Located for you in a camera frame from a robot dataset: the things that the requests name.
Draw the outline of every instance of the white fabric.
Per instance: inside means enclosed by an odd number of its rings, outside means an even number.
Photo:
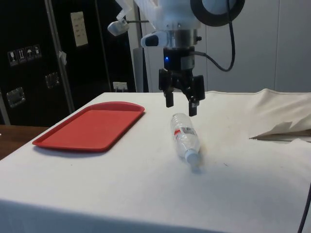
[[[107,153],[28,143],[0,161],[0,232],[297,232],[311,181],[311,144],[248,138],[252,123],[265,127],[254,122],[256,114],[311,94],[207,93],[192,118],[202,144],[200,171],[191,171],[174,151],[171,117],[188,111],[185,97],[174,97],[170,109],[161,93],[109,93],[89,103],[146,108]],[[308,218],[304,232],[310,231]]]

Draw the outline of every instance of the black door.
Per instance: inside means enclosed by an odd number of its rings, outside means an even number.
[[[108,71],[111,82],[125,82],[129,92],[135,92],[135,80],[132,66],[128,33],[117,37],[107,30],[108,25],[116,21],[121,7],[115,0],[98,0],[98,12],[101,22]]]
[[[51,126],[69,114],[43,0],[0,2],[0,89],[11,124]]]
[[[52,0],[52,6],[77,109],[111,90],[95,1]]]

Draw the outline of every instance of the electrical outlet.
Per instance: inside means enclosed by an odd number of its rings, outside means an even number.
[[[127,83],[113,82],[113,89],[114,89],[116,92],[126,92],[126,91],[128,91],[128,89],[127,89]]]

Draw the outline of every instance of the black cable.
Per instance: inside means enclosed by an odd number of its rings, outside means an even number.
[[[127,20],[127,23],[149,23],[148,20]]]
[[[305,222],[306,222],[306,219],[307,219],[310,203],[311,203],[311,184],[310,184],[310,188],[309,188],[309,194],[308,194],[308,198],[307,198],[307,203],[306,203],[305,211],[303,212],[303,215],[302,215],[302,219],[301,219],[301,222],[300,222],[298,233],[302,233],[303,227],[305,226]]]
[[[204,52],[195,51],[192,53],[194,55],[203,56],[203,57],[208,58],[218,69],[220,69],[221,71],[224,71],[224,72],[229,72],[230,70],[232,70],[232,68],[234,66],[234,62],[235,62],[235,40],[234,40],[233,25],[232,25],[232,20],[231,20],[231,15],[230,15],[229,0],[227,0],[227,16],[228,16],[228,21],[229,21],[229,29],[230,29],[230,36],[231,36],[231,47],[232,47],[232,57],[231,57],[231,64],[230,64],[229,68],[225,69],[225,68],[221,67],[212,57],[210,57],[209,55],[207,55]]]

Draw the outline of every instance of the metal bracket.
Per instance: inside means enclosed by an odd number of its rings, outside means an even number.
[[[53,87],[58,86],[59,85],[58,73],[54,72],[52,74],[46,75],[45,81],[46,81],[48,89],[52,89]]]
[[[26,101],[25,93],[22,87],[6,93],[6,97],[11,108],[15,108]]]

